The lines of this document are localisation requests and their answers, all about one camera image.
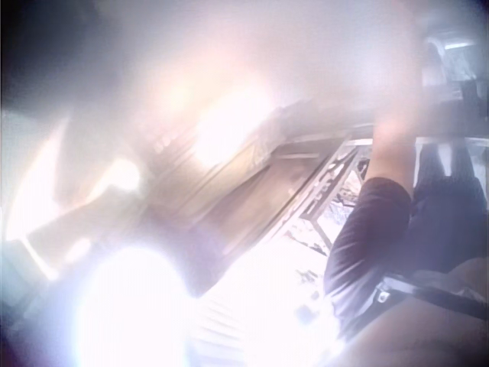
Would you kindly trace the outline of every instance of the person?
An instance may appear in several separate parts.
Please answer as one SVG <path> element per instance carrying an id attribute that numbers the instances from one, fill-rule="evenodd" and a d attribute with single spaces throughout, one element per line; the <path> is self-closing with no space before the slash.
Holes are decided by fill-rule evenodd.
<path id="1" fill-rule="evenodd" d="M 452 174 L 447 177 L 437 145 L 424 145 L 413 187 L 416 116 L 406 111 L 390 109 L 378 118 L 357 205 L 329 256 L 325 298 L 340 335 L 364 319 L 329 364 L 487 365 L 484 191 L 463 139 L 452 142 Z M 386 274 L 475 302 L 482 316 L 408 294 L 365 321 L 365 310 L 373 307 Z"/>

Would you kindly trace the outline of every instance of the dark sleeve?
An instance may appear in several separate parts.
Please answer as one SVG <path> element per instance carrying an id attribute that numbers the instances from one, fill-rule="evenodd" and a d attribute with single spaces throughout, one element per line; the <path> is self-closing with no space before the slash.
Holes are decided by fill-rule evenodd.
<path id="1" fill-rule="evenodd" d="M 372 178 L 338 235 L 324 276 L 325 296 L 340 322 L 353 317 L 384 276 L 410 219 L 410 196 L 396 182 Z"/>

